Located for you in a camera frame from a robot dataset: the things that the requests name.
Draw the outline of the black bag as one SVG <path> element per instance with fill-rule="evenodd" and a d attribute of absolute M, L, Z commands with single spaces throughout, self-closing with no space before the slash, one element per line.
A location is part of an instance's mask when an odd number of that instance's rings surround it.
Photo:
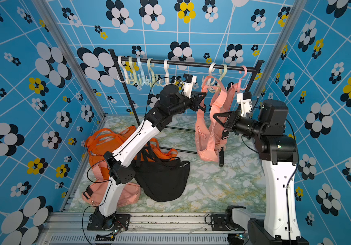
<path fill-rule="evenodd" d="M 135 180 L 144 193 L 156 202 L 170 202 L 184 192 L 190 173 L 190 162 L 178 157 L 164 159 L 153 147 L 145 145 L 132 161 Z"/>

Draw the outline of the pink bag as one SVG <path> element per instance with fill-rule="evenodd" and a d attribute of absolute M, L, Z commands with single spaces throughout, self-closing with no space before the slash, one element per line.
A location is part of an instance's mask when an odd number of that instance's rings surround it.
<path fill-rule="evenodd" d="M 217 85 L 208 85 L 207 81 L 214 79 Z M 213 76 L 207 76 L 203 81 L 202 92 L 206 94 L 209 88 L 216 88 L 216 93 L 211 100 L 210 121 L 211 125 L 207 127 L 204 114 L 207 106 L 201 101 L 197 111 L 195 124 L 195 143 L 196 151 L 203 161 L 219 161 L 219 151 L 221 148 L 221 134 L 223 127 L 218 123 L 213 115 L 219 113 L 227 98 L 227 91 L 221 81 Z"/>
<path fill-rule="evenodd" d="M 236 92 L 240 92 L 239 83 L 229 83 L 227 88 L 221 83 L 219 85 L 220 88 L 211 100 L 211 116 L 230 111 Z"/>
<path fill-rule="evenodd" d="M 109 169 L 105 161 L 101 161 L 92 168 L 94 176 L 97 178 L 96 183 L 89 185 L 86 191 L 82 193 L 82 199 L 90 205 L 99 206 L 105 196 L 108 182 L 102 181 L 109 179 Z M 117 207 L 123 207 L 138 202 L 141 194 L 141 188 L 138 184 L 127 183 L 124 187 Z"/>

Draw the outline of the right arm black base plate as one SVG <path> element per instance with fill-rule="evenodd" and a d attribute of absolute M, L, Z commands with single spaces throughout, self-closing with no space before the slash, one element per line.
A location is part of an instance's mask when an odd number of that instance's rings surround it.
<path fill-rule="evenodd" d="M 239 225 L 231 225 L 230 222 L 227 221 L 225 214 L 211 213 L 208 217 L 208 224 L 211 226 L 212 231 L 245 231 L 245 229 Z"/>

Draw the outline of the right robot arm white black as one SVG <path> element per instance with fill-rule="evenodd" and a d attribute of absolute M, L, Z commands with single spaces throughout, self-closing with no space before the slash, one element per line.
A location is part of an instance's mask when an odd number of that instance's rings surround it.
<path fill-rule="evenodd" d="M 230 209 L 233 224 L 246 230 L 251 245 L 306 245 L 298 226 L 294 175 L 299 153 L 295 139 L 284 134 L 288 107 L 282 101 L 265 100 L 257 120 L 242 110 L 215 113 L 226 130 L 252 138 L 266 179 L 266 212 L 259 219 L 244 208 Z"/>

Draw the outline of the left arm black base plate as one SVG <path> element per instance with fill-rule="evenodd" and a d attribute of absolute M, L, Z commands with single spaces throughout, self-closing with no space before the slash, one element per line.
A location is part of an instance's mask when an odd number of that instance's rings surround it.
<path fill-rule="evenodd" d="M 104 217 L 99 213 L 93 213 L 89 217 L 86 229 L 88 231 L 128 230 L 130 218 L 130 214 L 115 214 L 113 216 Z"/>

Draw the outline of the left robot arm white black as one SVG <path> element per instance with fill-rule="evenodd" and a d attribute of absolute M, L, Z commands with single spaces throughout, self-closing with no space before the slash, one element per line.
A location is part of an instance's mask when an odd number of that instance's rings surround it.
<path fill-rule="evenodd" d="M 187 109 L 197 111 L 206 95 L 205 92 L 192 91 L 191 85 L 185 85 L 183 92 L 179 92 L 176 85 L 166 85 L 160 92 L 160 100 L 145 115 L 137 130 L 115 151 L 105 153 L 104 158 L 111 171 L 104 198 L 93 213 L 93 219 L 103 230 L 113 226 L 121 193 L 135 177 L 135 171 L 129 167 L 134 157 L 172 122 L 174 115 L 182 114 Z"/>

